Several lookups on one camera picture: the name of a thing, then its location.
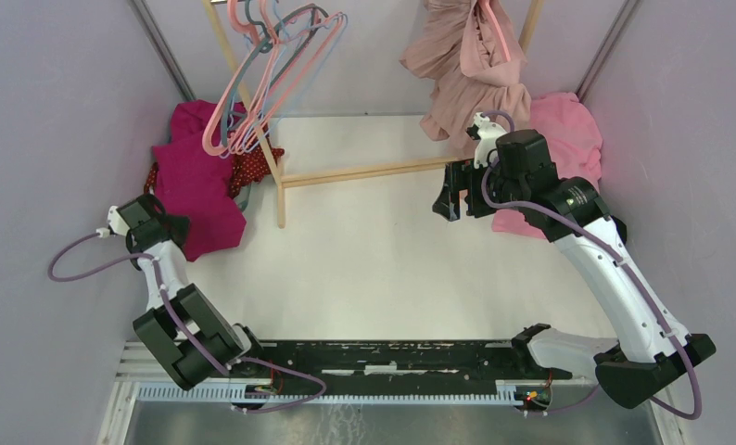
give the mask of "plastic hanger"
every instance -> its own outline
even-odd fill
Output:
[[[279,14],[278,14],[278,12],[277,12],[277,8],[275,7],[276,5],[277,5],[277,2],[273,4],[273,13],[274,13],[274,15],[275,15],[276,19],[278,19],[278,20],[280,21],[280,20],[281,20],[281,17],[280,17],[280,15],[279,15]],[[322,70],[322,67],[324,66],[324,64],[325,64],[326,60],[327,60],[328,58],[330,58],[330,56],[332,55],[332,53],[333,53],[333,50],[334,50],[334,49],[335,49],[335,47],[337,46],[338,42],[340,41],[340,38],[341,38],[341,37],[343,36],[344,30],[346,29],[346,27],[347,27],[347,26],[348,26],[348,24],[349,24],[349,17],[348,17],[347,15],[345,15],[345,14],[343,14],[343,13],[336,13],[336,14],[334,14],[333,16],[339,16],[339,19],[343,20],[343,22],[344,22],[344,23],[343,23],[343,28],[342,28],[342,29],[340,29],[340,31],[337,31],[337,32],[336,32],[336,33],[334,34],[334,35],[335,35],[336,37],[335,37],[335,39],[333,40],[333,43],[331,43],[331,44],[329,45],[329,49],[327,50],[326,54],[324,54],[324,55],[322,56],[322,60],[321,60],[321,62],[320,62],[320,63],[319,63],[319,65],[318,65],[318,66],[316,67],[316,70],[315,70],[315,71],[313,72],[313,74],[312,74],[311,76],[309,76],[309,78],[308,78],[308,81],[307,81],[307,82],[306,82],[306,83],[305,83],[305,84],[304,84],[304,85],[303,85],[303,86],[302,86],[302,87],[301,87],[301,88],[300,88],[300,89],[298,90],[298,92],[297,92],[297,93],[296,93],[296,94],[294,95],[293,99],[291,99],[291,101],[289,102],[289,104],[288,104],[288,107],[287,107],[287,108],[289,108],[289,109],[294,109],[294,108],[295,108],[295,107],[297,106],[297,103],[299,102],[299,100],[300,100],[300,99],[301,99],[301,98],[302,98],[302,97],[303,97],[303,96],[305,95],[305,92],[307,92],[307,91],[308,91],[308,89],[309,89],[309,88],[311,87],[311,85],[313,84],[313,82],[314,82],[314,81],[316,80],[316,78],[317,78],[317,77],[319,76],[319,73],[320,73],[320,71]],[[331,24],[327,24],[327,23],[324,23],[324,24],[321,24],[321,25],[311,25],[311,26],[310,26],[309,28],[317,28],[317,27],[321,28],[321,27],[324,27],[324,28],[330,29],[330,27],[331,27],[331,26],[332,26]],[[289,39],[288,39],[288,40],[295,40],[295,39],[298,39],[298,37],[294,37],[294,38],[292,38],[292,37],[289,37]],[[264,108],[264,107],[265,107],[265,105],[266,105],[266,101],[265,101],[265,102],[264,102],[264,103],[262,104],[262,108],[261,108],[261,110],[262,110],[261,114],[262,114],[262,115],[264,114],[264,110],[265,110],[265,108]],[[274,121],[274,122],[272,123],[272,125],[267,125],[267,126],[266,126],[267,130],[266,130],[266,132],[264,132],[264,133],[265,133],[265,135],[269,135],[269,134],[270,134],[270,132],[271,132],[271,131],[273,130],[273,128],[275,128],[275,126],[276,126],[276,125],[277,125],[277,124],[278,124],[278,123],[279,123],[279,122],[280,122],[280,121],[281,121],[281,120],[282,120],[282,119],[283,119],[283,118],[284,118],[285,116],[286,116],[286,115],[285,115],[285,113],[280,113],[280,115],[279,115],[279,116],[278,116],[278,117],[277,117],[277,118],[275,119],[275,121]],[[244,149],[244,151],[245,151],[245,152],[250,152],[250,151],[252,151],[253,149],[255,149],[255,148],[256,148],[257,146],[259,146],[259,140],[258,140],[258,138],[257,138],[257,135],[256,135],[256,133],[255,133],[255,132],[253,132],[253,133],[251,133],[251,134],[250,134],[250,136],[251,136],[251,140],[252,140],[252,141],[254,141],[252,145],[248,146],[248,145],[247,145],[247,144],[245,143],[245,141],[241,141],[241,142],[240,142],[240,146],[244,146],[244,147],[245,147],[245,149]]]
[[[504,40],[504,33],[501,31],[499,21],[496,20],[496,14],[493,13],[493,9],[490,7],[490,0],[478,0],[478,3],[480,5],[480,9],[483,11],[483,15],[486,16],[486,19],[489,22],[489,27],[493,32],[494,38],[501,42],[501,50],[504,53],[504,61],[509,62],[511,60],[510,48],[507,46],[507,41]]]
[[[343,13],[327,16],[326,11],[322,8],[310,4],[298,8],[283,19],[278,20],[278,23],[272,25],[270,16],[267,13],[267,0],[260,0],[260,13],[264,22],[257,22],[252,17],[248,17],[248,24],[246,24],[236,17],[236,3],[237,0],[229,0],[228,2],[227,11],[230,16],[229,21],[233,25],[235,31],[246,35],[249,39],[255,39],[251,41],[254,47],[253,50],[248,53],[236,71],[235,76],[229,82],[221,100],[216,106],[215,112],[205,128],[205,132],[202,137],[202,146],[208,154],[213,156],[225,154],[226,152],[242,153],[243,151],[246,151],[247,145],[253,143],[253,141],[257,139],[256,131],[262,131],[268,119],[273,116],[277,109],[288,98],[291,90],[298,85],[301,79],[309,71],[314,61],[320,57],[324,49],[333,42],[334,37],[336,35],[340,35],[338,32],[341,31],[342,27],[347,22],[346,15]],[[249,2],[246,2],[247,16],[250,14],[248,8]],[[286,25],[295,23],[298,19],[306,15],[311,16],[311,24],[296,34],[294,38],[283,40],[279,35],[279,32],[283,30],[284,34],[288,35],[288,32],[286,32]],[[324,42],[319,46],[311,60],[306,63],[302,71],[293,79],[286,91],[278,98],[273,107],[271,107],[270,110],[265,111],[264,108],[267,98],[274,93],[280,82],[299,61],[300,55],[308,48],[313,35],[322,28],[329,30]],[[285,51],[284,45],[291,44],[300,39],[304,40],[300,41],[300,44],[296,48],[292,58],[290,58],[281,70],[273,77],[274,68],[278,63],[278,59],[283,54],[283,51]],[[259,53],[265,51],[269,51],[270,61],[262,74],[257,94],[252,98],[250,104],[245,104],[247,110],[245,118],[237,123],[236,129],[229,129],[227,126],[230,124],[230,121],[232,120],[230,118],[234,116],[234,113],[231,110],[226,112],[226,105],[234,102],[236,87],[242,81],[247,70],[247,66],[255,60]],[[211,141],[215,127],[217,127],[219,122],[222,125],[222,141],[220,144],[215,146]]]

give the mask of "pink clothes hanger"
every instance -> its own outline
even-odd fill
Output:
[[[243,60],[243,62],[240,64],[240,67],[235,72],[235,76],[227,85],[221,97],[221,100],[216,106],[215,112],[212,114],[208,121],[204,135],[202,136],[202,147],[208,154],[212,156],[221,155],[226,151],[229,151],[230,153],[240,154],[245,151],[246,147],[251,146],[251,144],[258,139],[257,131],[263,131],[263,128],[267,124],[268,120],[271,119],[274,113],[281,107],[281,105],[283,105],[284,101],[288,98],[291,91],[305,77],[307,72],[314,65],[314,62],[320,57],[324,49],[331,44],[333,38],[340,32],[340,29],[346,22],[346,16],[342,13],[336,13],[324,20],[321,20],[319,18],[318,12],[315,10],[313,10],[313,12],[311,12],[310,10],[301,11],[294,18],[292,18],[289,23],[294,22],[302,16],[312,14],[313,22],[315,23],[315,25],[298,33],[294,38],[290,38],[289,41],[283,41],[277,34],[277,32],[275,32],[274,27],[276,24],[271,23],[270,16],[267,13],[267,1],[268,0],[260,0],[260,13],[262,19],[265,20],[264,22],[268,30],[268,37],[273,42],[273,49],[270,51],[269,54],[269,61],[265,67],[264,73],[261,76],[260,85],[257,89],[256,96],[251,99],[250,104],[244,104],[247,110],[246,117],[239,122],[239,125],[233,132],[228,134],[227,141],[221,141],[220,144],[214,146],[212,144],[212,138],[215,133],[215,129],[221,121],[222,115],[226,108],[226,104],[229,103],[230,92],[233,91],[238,73],[242,71],[245,67],[246,63],[248,62],[248,57]],[[256,27],[246,25],[239,21],[239,19],[236,17],[236,3],[237,0],[228,1],[229,7],[227,8],[227,11],[229,14],[229,21],[237,32],[248,34],[251,36],[253,35],[253,32],[255,32],[257,35],[257,40],[254,41],[254,45],[256,45],[259,42],[259,35],[256,31]],[[270,110],[262,114],[262,104],[264,103],[266,98],[274,93],[278,85],[282,83],[283,79],[297,64],[297,62],[301,58],[300,56],[303,52],[305,52],[308,47],[308,45],[306,44],[303,47],[303,50],[300,51],[297,56],[290,62],[288,69],[281,74],[279,80],[272,87],[269,87],[270,80],[273,76],[273,66],[282,53],[281,45],[296,41],[298,38],[300,38],[300,36],[305,37],[313,32],[316,28],[326,28],[327,30],[329,30],[327,37],[314,53],[313,57],[311,57],[311,59],[302,68],[301,72],[294,78],[286,91],[284,91],[283,94],[278,98],[278,100],[275,101],[275,104],[273,104]]]
[[[256,27],[250,23],[243,23],[237,17],[237,1],[229,0],[226,2],[226,15],[229,17],[229,23],[235,31],[245,34],[250,38],[251,43],[257,45],[259,43],[259,32]]]
[[[489,21],[489,26],[493,31],[493,36],[501,42],[501,50],[504,53],[504,61],[510,61],[510,48],[507,46],[507,41],[504,40],[504,33],[501,31],[499,21],[496,20],[496,14],[493,13],[493,9],[490,7],[490,0],[478,0],[480,9],[483,11],[483,15]]]

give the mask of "metal frame edge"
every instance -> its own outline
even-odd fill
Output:
[[[128,3],[133,9],[133,13],[139,19],[142,24],[142,28],[145,30],[147,39],[155,48],[160,61],[163,66],[166,67],[166,71],[174,81],[174,85],[180,92],[180,95],[186,102],[195,100],[194,92],[191,89],[191,85],[185,78],[183,70],[180,68],[180,64],[177,63],[177,59],[174,58],[174,54],[166,43],[166,39],[163,38],[163,33],[160,31],[158,24],[155,22],[155,18],[152,16],[149,6],[146,4],[146,0],[128,0]]]
[[[603,71],[605,62],[608,60],[611,54],[614,53],[616,43],[625,32],[625,29],[627,28],[633,15],[635,15],[636,10],[638,10],[638,6],[640,4],[641,0],[625,0],[625,3],[622,5],[622,7],[619,8],[619,12],[618,14],[616,14],[616,19],[614,19],[614,23],[612,23],[611,28],[608,29],[608,33],[605,35],[603,43],[600,44],[600,49],[597,50],[597,54],[595,54],[589,69],[587,70],[586,74],[584,74],[584,78],[583,80],[581,80],[581,84],[576,90],[576,96],[578,97],[578,100],[581,101],[581,103],[584,103],[587,96],[589,96],[591,87],[597,81],[597,78],[600,76],[601,71]]]
[[[137,382],[114,382],[96,445],[124,445],[128,437],[128,426],[133,417],[133,407],[139,393],[139,385]]]
[[[672,404],[673,396],[671,389],[666,388],[660,393],[660,398],[669,405]],[[672,413],[660,408],[656,403],[652,405],[652,414],[657,423],[657,431],[663,445],[687,445],[682,430],[679,427],[679,419]]]

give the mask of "clothing pile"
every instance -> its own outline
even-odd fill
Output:
[[[533,100],[529,126],[545,136],[560,178],[580,176],[599,190],[603,137],[597,122],[576,95],[551,93]],[[529,225],[524,215],[515,210],[497,210],[492,228],[494,232],[545,239],[540,229]]]
[[[242,104],[237,104],[235,110],[245,113]],[[203,100],[177,106],[169,123],[171,141],[152,147],[157,162],[145,182],[145,193],[152,191],[168,213],[190,218],[183,248],[188,261],[239,246],[246,219],[234,198],[242,187],[270,174],[261,150],[224,159],[201,149],[204,128],[214,111],[215,104]],[[276,160],[284,155],[282,148],[273,148],[272,152]]]

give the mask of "magenta cloth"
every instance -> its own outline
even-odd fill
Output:
[[[560,178],[580,176],[594,188],[600,179],[600,150],[603,137],[586,107],[572,93],[551,93],[532,101],[530,126],[545,136],[551,160]],[[494,232],[545,238],[515,210],[497,210]]]
[[[204,127],[214,111],[215,104],[203,100],[178,105],[169,124],[171,142],[152,147],[158,161],[155,196],[168,213],[191,220],[183,248],[188,261],[239,246],[246,226],[242,212],[227,196],[232,160],[201,149]]]

